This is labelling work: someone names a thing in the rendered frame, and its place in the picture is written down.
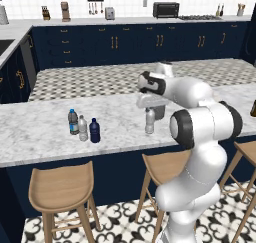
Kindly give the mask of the dark blue side cupboards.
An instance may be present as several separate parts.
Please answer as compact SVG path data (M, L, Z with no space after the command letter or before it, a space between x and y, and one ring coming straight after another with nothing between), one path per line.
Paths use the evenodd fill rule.
M30 85L18 47L0 69L0 104L27 102Z

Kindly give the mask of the dark blue island cabinet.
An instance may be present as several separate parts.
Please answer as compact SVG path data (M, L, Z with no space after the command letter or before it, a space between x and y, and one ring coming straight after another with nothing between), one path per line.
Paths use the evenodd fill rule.
M28 200L29 182L34 168L52 169L91 161L96 203L112 204L139 196L145 172L144 154L177 154L182 150L181 146L173 145L0 168L0 243L20 243L25 220L38 215Z

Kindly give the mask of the gas hob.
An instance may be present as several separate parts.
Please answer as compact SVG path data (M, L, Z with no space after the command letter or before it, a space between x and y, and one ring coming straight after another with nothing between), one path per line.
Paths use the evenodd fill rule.
M181 20L222 20L221 17L214 15L181 15L178 18Z

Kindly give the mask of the dark blue glass bottle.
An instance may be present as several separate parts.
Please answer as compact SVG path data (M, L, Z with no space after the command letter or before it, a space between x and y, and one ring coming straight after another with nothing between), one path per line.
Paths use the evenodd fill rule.
M90 140L92 143L98 143L100 141L100 125L95 118L89 125L90 129Z

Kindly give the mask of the knife block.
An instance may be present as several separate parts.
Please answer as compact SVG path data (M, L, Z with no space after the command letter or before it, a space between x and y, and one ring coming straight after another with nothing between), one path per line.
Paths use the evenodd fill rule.
M43 20L50 20L51 19L47 6L42 6L42 15L43 15Z

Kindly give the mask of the grey dishwasher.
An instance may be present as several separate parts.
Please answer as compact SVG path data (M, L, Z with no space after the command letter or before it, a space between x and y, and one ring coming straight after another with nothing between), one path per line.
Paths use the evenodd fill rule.
M27 36L25 36L20 42L20 47L21 47L23 61L25 64L25 68L26 68L26 72L27 72L27 76L30 84L30 89L33 90L37 80L37 76L36 76L36 69L34 66L30 45L29 45L29 38Z

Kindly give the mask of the rail with hanging tools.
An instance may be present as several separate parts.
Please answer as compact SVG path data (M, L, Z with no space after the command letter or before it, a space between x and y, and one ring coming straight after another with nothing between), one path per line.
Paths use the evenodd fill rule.
M88 2L88 13L90 15L100 16L104 13L104 0L87 0Z

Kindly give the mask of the kitchen sink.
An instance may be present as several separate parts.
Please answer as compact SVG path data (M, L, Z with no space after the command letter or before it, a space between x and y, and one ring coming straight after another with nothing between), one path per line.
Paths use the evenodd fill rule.
M13 39L0 40L0 57L8 56L14 49Z

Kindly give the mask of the blue-labelled plastic bottle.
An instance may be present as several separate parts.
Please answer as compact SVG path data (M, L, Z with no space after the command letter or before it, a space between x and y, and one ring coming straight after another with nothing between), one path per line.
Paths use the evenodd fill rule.
M76 135L79 133L78 127L78 116L77 113L71 109L68 114L68 122L69 122L69 129L72 135Z

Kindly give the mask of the black toaster oven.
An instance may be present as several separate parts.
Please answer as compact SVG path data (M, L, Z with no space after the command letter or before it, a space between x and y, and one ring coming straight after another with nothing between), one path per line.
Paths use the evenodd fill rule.
M155 18L177 18L178 14L179 3L177 2L155 2L153 4Z

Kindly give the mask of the silver toaster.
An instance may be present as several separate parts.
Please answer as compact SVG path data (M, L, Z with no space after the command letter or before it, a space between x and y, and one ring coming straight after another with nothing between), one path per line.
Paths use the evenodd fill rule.
M115 19L115 10L113 7L105 8L105 19L106 20L114 20Z

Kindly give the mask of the wooden bar stool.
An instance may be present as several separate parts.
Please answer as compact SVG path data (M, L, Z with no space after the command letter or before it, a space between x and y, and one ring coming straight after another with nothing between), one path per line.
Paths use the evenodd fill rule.
M160 227L164 217L164 212L158 207L157 202L152 198L148 189L150 181L153 181L156 186L159 186L167 181L178 176L184 169L188 161L190 151L168 152L157 155L142 155L146 171L141 189L139 204L135 216L135 222L138 222L141 210L144 208L145 197L148 196L151 201L151 206L157 215L157 222L152 238L152 243L155 243L160 232Z
M238 239L248 217L250 216L251 212L253 211L254 207L256 206L256 193L254 196L252 196L249 191L252 188L254 182L256 181L256 141L251 141L247 143L234 143L234 146L236 148L235 156L233 157L230 165L228 166L226 172L224 173L223 178L220 181L220 189L223 189L224 184L228 180L228 178L231 178L238 188L234 190L234 192L242 191L244 193L242 200L245 200L248 198L250 200L249 207L235 233L235 236L232 240L232 243L236 243L236 240ZM251 165L254 166L254 172L251 176L250 182L246 188L244 188L232 175L233 170L236 168L237 164L239 163L240 159L242 157L245 157Z
M32 170L28 197L31 205L42 213L45 243L52 243L57 231L78 227L83 227L89 243L95 243L88 218L89 210L92 210L96 228L100 229L93 188L92 161L83 165ZM54 215L74 209L79 215L75 221L79 220L80 223L58 228L58 223L68 223L70 220L57 223L54 221Z

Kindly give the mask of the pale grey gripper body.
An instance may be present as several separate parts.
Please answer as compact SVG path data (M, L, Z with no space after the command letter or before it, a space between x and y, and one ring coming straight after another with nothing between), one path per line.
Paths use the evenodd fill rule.
M138 99L136 105L138 108L151 108L164 106L169 103L169 100L153 93L143 94L140 93L138 95Z

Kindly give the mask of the dark blue base cupboards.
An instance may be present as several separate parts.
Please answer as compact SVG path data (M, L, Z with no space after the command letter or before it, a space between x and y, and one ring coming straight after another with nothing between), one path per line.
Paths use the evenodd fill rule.
M41 70L237 58L248 23L185 22L41 26L32 29Z

